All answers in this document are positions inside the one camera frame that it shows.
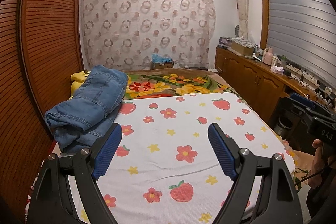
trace patterned curtain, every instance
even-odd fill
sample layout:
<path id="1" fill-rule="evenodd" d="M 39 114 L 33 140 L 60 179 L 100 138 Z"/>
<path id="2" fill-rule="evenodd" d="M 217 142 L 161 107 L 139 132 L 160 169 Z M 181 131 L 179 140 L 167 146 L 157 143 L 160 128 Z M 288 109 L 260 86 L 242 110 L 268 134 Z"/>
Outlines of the patterned curtain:
<path id="1" fill-rule="evenodd" d="M 149 69 L 153 53 L 208 67 L 213 0 L 82 0 L 81 12 L 90 68 Z"/>

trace yellow plush toy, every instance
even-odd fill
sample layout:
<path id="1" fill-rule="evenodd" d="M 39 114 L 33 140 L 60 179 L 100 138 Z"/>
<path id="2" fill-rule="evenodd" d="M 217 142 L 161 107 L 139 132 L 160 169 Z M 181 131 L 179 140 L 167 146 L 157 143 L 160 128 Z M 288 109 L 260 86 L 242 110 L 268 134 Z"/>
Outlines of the yellow plush toy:
<path id="1" fill-rule="evenodd" d="M 73 97 L 75 90 L 78 89 L 84 83 L 89 73 L 90 71 L 85 70 L 85 71 L 77 72 L 71 75 L 70 79 L 73 82 L 71 84 L 71 96 L 69 100 Z"/>

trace trash can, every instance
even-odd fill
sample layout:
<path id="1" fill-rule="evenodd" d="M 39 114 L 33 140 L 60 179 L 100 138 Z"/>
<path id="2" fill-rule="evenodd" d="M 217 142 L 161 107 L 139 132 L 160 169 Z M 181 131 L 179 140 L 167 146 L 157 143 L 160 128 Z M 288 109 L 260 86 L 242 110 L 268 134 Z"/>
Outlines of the trash can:
<path id="1" fill-rule="evenodd" d="M 292 129 L 293 123 L 290 119 L 285 116 L 279 116 L 277 125 L 274 128 L 274 132 L 280 137 L 284 138 L 288 132 Z"/>

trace window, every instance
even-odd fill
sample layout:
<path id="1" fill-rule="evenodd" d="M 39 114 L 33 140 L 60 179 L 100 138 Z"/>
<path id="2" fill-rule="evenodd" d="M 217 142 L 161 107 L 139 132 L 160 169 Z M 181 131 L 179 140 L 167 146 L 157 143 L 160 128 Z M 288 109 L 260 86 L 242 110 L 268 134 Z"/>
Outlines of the window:
<path id="1" fill-rule="evenodd" d="M 336 87 L 336 12 L 329 0 L 264 2 L 261 44 Z"/>

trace wooden louvered door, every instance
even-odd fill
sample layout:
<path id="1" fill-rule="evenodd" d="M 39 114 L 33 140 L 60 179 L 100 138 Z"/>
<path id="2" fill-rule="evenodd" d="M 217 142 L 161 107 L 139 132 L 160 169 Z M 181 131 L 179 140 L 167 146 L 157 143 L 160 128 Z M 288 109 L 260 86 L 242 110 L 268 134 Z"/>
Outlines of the wooden louvered door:
<path id="1" fill-rule="evenodd" d="M 28 189 L 52 138 L 26 87 L 16 38 L 17 3 L 0 3 L 0 195 L 23 220 Z"/>
<path id="2" fill-rule="evenodd" d="M 83 70 L 79 0 L 23 0 L 21 32 L 27 73 L 44 113 L 69 98 L 70 75 Z"/>

